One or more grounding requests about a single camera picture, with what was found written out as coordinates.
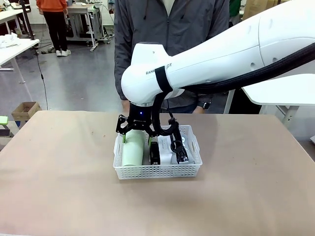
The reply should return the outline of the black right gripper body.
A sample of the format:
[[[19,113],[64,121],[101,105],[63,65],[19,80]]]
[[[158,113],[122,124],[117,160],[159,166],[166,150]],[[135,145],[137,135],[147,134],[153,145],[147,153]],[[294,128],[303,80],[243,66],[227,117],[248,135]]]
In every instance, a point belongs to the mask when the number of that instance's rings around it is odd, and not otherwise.
[[[141,107],[130,103],[128,126],[132,129],[146,129],[150,128],[152,107]]]

